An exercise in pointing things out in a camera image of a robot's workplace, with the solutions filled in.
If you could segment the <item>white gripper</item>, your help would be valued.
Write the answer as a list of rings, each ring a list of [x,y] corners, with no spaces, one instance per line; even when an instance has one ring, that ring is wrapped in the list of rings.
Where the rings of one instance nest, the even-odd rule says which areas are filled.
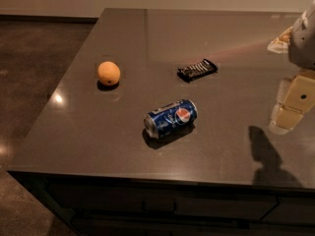
[[[282,79],[269,129],[285,135],[295,128],[304,115],[315,106],[315,0],[267,49],[273,53],[288,53],[289,61],[300,70],[292,79]]]

